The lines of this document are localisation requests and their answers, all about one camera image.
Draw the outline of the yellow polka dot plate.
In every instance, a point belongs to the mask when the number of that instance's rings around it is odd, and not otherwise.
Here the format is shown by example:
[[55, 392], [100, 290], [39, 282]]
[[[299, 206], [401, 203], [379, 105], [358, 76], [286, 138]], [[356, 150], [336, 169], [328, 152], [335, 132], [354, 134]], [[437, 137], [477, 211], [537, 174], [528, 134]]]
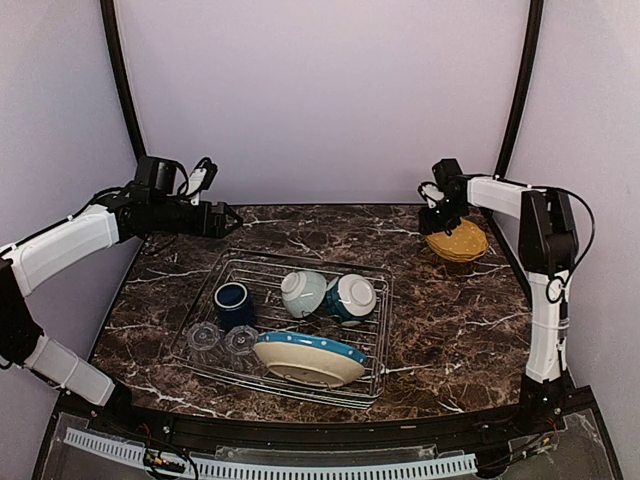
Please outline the yellow polka dot plate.
[[426, 236], [428, 246], [435, 245], [438, 249], [455, 253], [471, 253], [488, 249], [487, 236], [474, 222], [461, 220], [451, 235], [436, 233]]

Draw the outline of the yellow plate with white rings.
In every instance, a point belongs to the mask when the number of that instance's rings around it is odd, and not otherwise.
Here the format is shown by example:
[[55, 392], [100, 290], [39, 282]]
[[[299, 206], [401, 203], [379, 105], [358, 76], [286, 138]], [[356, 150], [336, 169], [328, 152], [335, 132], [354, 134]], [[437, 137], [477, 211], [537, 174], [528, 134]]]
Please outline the yellow plate with white rings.
[[477, 260], [483, 257], [487, 252], [487, 250], [484, 249], [482, 251], [471, 252], [471, 253], [455, 253], [452, 251], [438, 249], [435, 245], [430, 245], [429, 248], [439, 257], [455, 263], [472, 262], [474, 260]]

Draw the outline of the large beige plate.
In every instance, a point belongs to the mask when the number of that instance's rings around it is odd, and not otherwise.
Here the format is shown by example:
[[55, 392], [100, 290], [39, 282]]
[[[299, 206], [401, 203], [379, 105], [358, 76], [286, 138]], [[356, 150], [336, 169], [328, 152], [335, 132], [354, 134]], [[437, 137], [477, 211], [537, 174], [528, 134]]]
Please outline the large beige plate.
[[311, 345], [260, 342], [254, 347], [268, 371], [284, 380], [320, 388], [338, 388], [365, 374], [367, 357], [352, 349], [334, 352]]

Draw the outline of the blue polka dot plate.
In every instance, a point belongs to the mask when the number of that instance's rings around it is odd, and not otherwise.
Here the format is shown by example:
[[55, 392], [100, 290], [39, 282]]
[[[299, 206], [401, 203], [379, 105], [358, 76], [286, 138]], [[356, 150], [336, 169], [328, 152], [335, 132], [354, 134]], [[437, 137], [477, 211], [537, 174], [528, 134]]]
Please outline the blue polka dot plate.
[[366, 354], [359, 351], [353, 346], [350, 346], [345, 343], [332, 340], [329, 338], [313, 336], [313, 335], [303, 334], [299, 332], [273, 331], [273, 332], [266, 332], [258, 336], [256, 345], [268, 344], [268, 343], [270, 344], [284, 343], [284, 344], [291, 344], [291, 345], [297, 345], [297, 346], [311, 347], [311, 348], [327, 351], [330, 353], [338, 354], [340, 356], [344, 356], [345, 358], [350, 358], [361, 365], [365, 365], [368, 360], [368, 357]]

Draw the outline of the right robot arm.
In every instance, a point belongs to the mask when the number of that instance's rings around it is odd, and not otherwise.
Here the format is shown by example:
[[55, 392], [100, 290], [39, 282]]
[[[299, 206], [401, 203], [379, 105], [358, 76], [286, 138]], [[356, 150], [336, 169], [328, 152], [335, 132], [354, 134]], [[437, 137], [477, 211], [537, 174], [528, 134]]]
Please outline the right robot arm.
[[551, 384], [567, 369], [566, 337], [570, 325], [572, 276], [586, 256], [579, 250], [572, 199], [563, 188], [532, 186], [497, 176], [465, 174], [454, 158], [432, 167], [434, 179], [419, 184], [425, 202], [419, 213], [424, 234], [451, 237], [471, 206], [518, 221], [518, 258], [529, 284], [532, 328], [525, 380]]

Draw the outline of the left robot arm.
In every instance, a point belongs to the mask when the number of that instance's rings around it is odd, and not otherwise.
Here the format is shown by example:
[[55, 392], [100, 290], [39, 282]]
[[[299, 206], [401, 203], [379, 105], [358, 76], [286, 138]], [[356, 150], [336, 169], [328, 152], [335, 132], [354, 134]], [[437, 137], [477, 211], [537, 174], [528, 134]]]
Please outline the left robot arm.
[[37, 287], [84, 258], [134, 237], [163, 232], [221, 239], [243, 224], [225, 202], [201, 199], [217, 175], [210, 158], [192, 171], [179, 162], [142, 156], [134, 178], [95, 194], [78, 212], [1, 249], [1, 357], [97, 407], [120, 436], [141, 427], [126, 388], [50, 338], [26, 299]]

